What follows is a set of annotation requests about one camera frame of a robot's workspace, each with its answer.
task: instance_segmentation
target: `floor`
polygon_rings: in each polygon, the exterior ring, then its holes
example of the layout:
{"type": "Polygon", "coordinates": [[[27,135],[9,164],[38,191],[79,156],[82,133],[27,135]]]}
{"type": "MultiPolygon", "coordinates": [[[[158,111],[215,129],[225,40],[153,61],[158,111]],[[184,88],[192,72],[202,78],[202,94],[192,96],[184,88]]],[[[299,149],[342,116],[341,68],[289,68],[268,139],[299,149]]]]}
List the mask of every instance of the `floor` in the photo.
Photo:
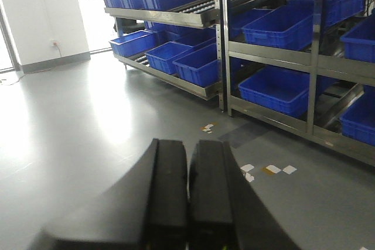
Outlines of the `floor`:
{"type": "Polygon", "coordinates": [[[40,227],[118,180],[152,138],[227,140],[251,183],[305,250],[375,250],[375,171],[254,119],[228,117],[111,53],[0,86],[0,249],[24,250],[40,227]],[[202,126],[215,122],[212,133],[202,126]],[[262,168],[297,168],[272,176],[262,168]]]}

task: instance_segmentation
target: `shelf frame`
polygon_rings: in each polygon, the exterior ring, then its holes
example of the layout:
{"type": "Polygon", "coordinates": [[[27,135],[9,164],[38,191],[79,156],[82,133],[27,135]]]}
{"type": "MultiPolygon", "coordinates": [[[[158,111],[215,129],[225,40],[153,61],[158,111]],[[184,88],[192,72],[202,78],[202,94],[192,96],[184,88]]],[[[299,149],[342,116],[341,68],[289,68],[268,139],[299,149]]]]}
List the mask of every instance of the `shelf frame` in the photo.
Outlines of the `shelf frame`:
{"type": "Polygon", "coordinates": [[[184,90],[186,92],[189,92],[199,98],[202,98],[206,101],[214,98],[215,96],[217,96],[217,93],[221,87],[221,83],[215,83],[213,85],[210,85],[206,88],[204,87],[200,87],[198,85],[195,85],[193,83],[190,83],[190,82],[187,82],[185,80],[182,80],[182,79],[179,79],[178,77],[176,76],[173,76],[173,75],[170,75],[170,74],[166,74],[162,71],[159,71],[159,70],[155,70],[149,66],[147,66],[146,64],[142,64],[138,61],[136,61],[136,59],[140,58],[140,57],[143,57],[144,54],[138,54],[138,55],[135,55],[135,56],[132,56],[132,57],[129,57],[129,58],[126,58],[126,57],[122,57],[122,56],[119,56],[117,54],[114,54],[114,57],[116,59],[118,59],[120,62],[124,63],[125,65],[128,65],[128,66],[131,66],[137,70],[141,70],[143,71],[144,73],[147,73],[151,76],[154,76],[156,77],[157,79],[161,80],[161,81],[164,81],[172,86],[175,86],[177,88],[180,88],[181,90],[184,90]]]}
{"type": "Polygon", "coordinates": [[[304,52],[246,44],[243,43],[243,40],[240,38],[231,41],[229,40],[228,27],[229,12],[227,8],[221,11],[225,22],[223,36],[226,49],[226,62],[228,62],[226,64],[228,114],[232,116],[233,111],[237,111],[257,118],[277,128],[291,132],[309,141],[367,163],[368,165],[375,166],[374,146],[347,138],[341,133],[336,133],[324,128],[334,119],[337,120],[340,113],[363,94],[360,84],[375,86],[375,64],[320,54],[319,51],[324,44],[321,36],[323,9],[323,0],[314,0],[312,46],[311,51],[304,52]],[[231,85],[233,85],[230,75],[231,57],[309,73],[309,104],[306,121],[292,118],[280,112],[253,104],[234,95],[231,89],[231,85]],[[318,76],[320,75],[360,84],[356,84],[348,93],[339,99],[332,108],[317,118],[315,112],[316,88],[318,76]]]}

